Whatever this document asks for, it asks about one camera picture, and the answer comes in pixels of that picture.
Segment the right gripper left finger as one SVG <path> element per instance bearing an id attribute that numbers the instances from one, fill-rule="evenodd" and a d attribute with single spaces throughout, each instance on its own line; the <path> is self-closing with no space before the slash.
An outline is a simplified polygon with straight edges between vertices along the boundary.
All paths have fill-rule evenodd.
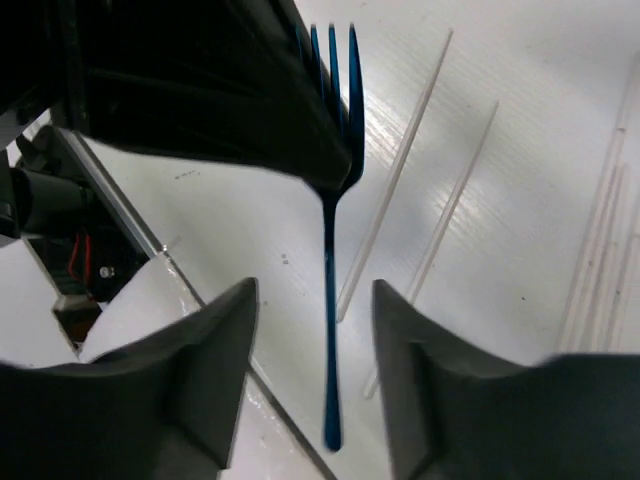
<path id="1" fill-rule="evenodd" d="M 89 364 L 1 367 L 5 479 L 215 479 L 229 467 L 255 338 L 246 278 Z"/>

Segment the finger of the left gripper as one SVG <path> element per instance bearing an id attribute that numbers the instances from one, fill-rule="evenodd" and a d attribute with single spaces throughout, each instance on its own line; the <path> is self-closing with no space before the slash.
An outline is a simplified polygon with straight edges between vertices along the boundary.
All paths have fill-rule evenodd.
<path id="1" fill-rule="evenodd" d="M 143 155 L 334 189 L 353 161 L 292 1 L 54 1 L 59 125 Z"/>

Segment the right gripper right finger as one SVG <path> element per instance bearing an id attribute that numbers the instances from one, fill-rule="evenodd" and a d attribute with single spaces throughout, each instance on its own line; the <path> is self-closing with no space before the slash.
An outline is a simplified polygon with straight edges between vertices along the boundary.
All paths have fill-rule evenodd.
<path id="1" fill-rule="evenodd" d="M 639 359 L 492 355 L 372 286 L 372 326 L 396 479 L 635 479 Z"/>

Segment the blue fork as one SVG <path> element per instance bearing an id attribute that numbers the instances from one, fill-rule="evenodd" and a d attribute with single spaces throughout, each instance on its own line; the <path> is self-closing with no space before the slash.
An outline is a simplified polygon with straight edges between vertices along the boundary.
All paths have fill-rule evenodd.
<path id="1" fill-rule="evenodd" d="M 335 267 L 335 220 L 340 199 L 362 177 L 365 166 L 365 107 L 362 68 L 355 27 L 349 27 L 349 106 L 341 98 L 339 60 L 335 25 L 328 26 L 330 84 L 324 85 L 317 26 L 310 28 L 312 70 L 319 78 L 320 94 L 337 125 L 339 138 L 351 155 L 351 169 L 337 190 L 314 189 L 322 204 L 324 286 L 326 310 L 326 384 L 323 419 L 323 444 L 331 453 L 343 446 L 341 400 L 338 373 L 337 294 Z"/>

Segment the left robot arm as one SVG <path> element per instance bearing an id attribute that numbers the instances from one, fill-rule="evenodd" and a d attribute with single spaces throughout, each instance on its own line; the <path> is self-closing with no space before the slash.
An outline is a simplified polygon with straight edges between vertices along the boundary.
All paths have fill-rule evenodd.
<path id="1" fill-rule="evenodd" d="M 291 1 L 5 1 L 1 5 L 1 232 L 74 233 L 96 219 L 79 164 L 26 139 L 49 113 L 128 153 L 267 169 L 337 200 L 364 167 L 364 88 Z"/>

